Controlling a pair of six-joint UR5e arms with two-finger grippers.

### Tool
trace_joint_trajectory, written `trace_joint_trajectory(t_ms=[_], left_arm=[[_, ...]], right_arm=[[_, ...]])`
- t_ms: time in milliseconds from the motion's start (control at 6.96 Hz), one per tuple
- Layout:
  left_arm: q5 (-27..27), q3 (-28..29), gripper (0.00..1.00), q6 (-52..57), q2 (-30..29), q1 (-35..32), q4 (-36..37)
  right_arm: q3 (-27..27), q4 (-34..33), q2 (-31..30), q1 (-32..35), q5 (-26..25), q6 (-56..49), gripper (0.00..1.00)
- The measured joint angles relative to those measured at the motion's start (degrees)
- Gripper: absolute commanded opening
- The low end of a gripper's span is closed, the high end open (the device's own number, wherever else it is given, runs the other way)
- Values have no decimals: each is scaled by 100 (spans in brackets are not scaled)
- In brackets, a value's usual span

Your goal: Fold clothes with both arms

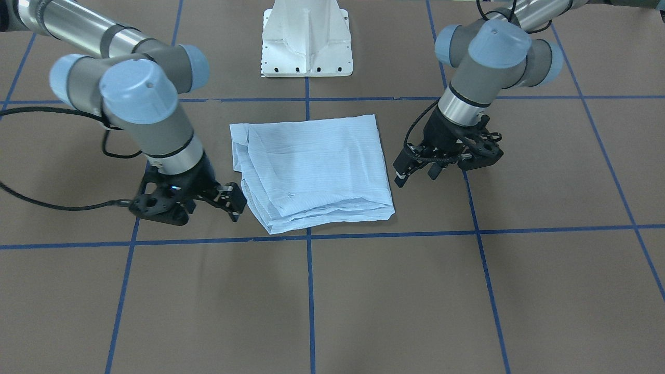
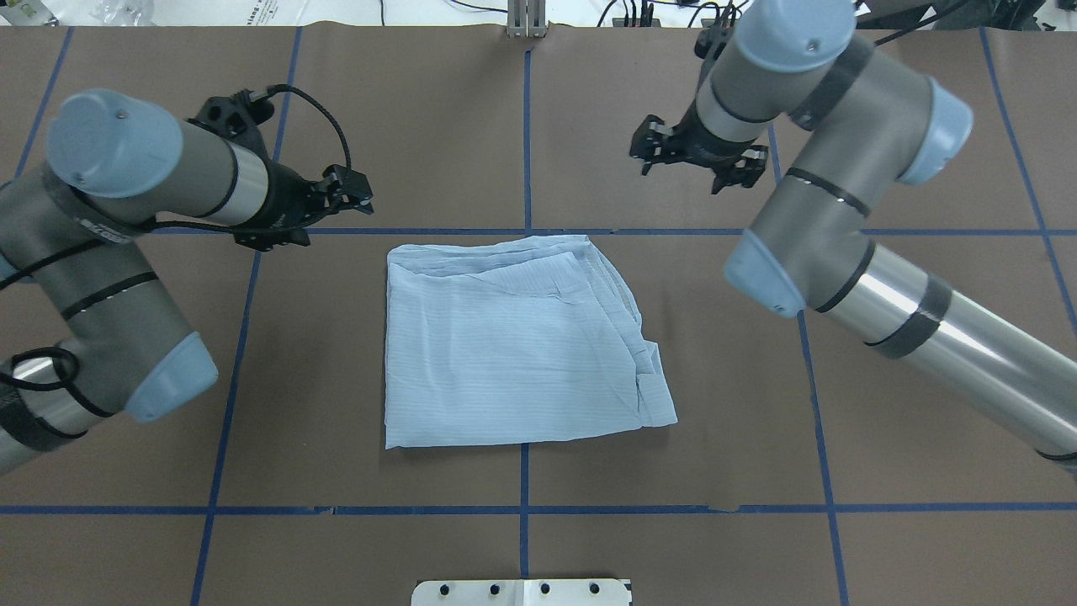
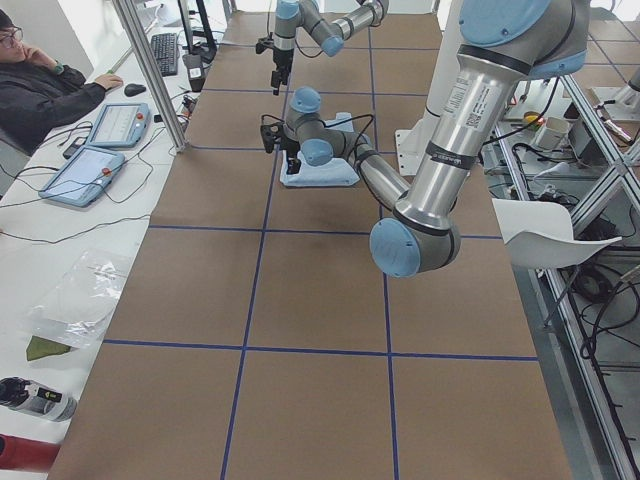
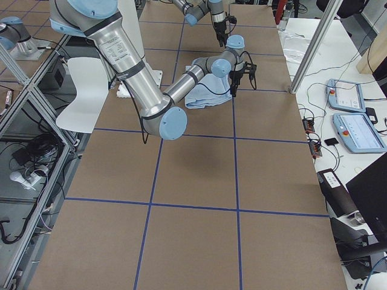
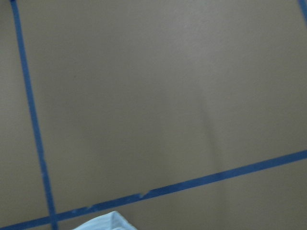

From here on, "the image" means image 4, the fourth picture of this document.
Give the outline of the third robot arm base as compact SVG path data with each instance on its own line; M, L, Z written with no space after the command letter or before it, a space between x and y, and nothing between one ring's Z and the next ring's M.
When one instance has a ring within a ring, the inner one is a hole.
M1 45L14 60L38 61L44 50L38 48L23 21L17 16L1 19Z

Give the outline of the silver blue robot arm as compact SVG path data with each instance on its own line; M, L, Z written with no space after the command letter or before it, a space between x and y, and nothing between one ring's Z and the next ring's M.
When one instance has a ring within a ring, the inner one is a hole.
M220 47L226 46L231 33L231 30L227 31L227 22L236 25L237 19L224 11L221 0L201 1L197 5L181 0L172 0L172 3L184 14L184 19L190 26L196 25L203 17L210 14L217 41Z
M256 86L256 65L245 60L244 38L238 34L223 36L224 51L212 57L200 57L165 91L160 91L141 54L124 31L123 16L117 1L50 1L53 30L94 42L99 53L114 70L141 108L140 126L150 135L164 140L180 138L187 127L186 113L175 104L200 84L207 74L229 76L232 96L243 75Z

